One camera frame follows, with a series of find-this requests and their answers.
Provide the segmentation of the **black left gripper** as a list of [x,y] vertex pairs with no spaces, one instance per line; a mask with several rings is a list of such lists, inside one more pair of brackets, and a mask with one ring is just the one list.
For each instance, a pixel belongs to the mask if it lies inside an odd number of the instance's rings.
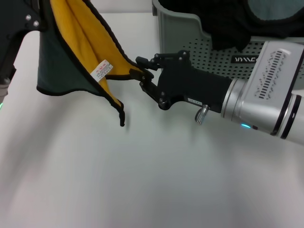
[[9,78],[24,37],[44,32],[52,25],[50,0],[2,0],[0,2],[0,77]]

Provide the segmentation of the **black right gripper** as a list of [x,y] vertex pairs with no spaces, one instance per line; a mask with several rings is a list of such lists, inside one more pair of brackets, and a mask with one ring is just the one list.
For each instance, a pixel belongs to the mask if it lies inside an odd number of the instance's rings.
[[193,67],[188,51],[156,53],[151,59],[137,57],[136,63],[145,69],[162,69],[157,85],[152,82],[153,75],[135,69],[129,71],[131,79],[138,80],[141,89],[162,110],[184,101],[196,106],[208,105],[211,111],[220,112],[232,83],[230,78]]

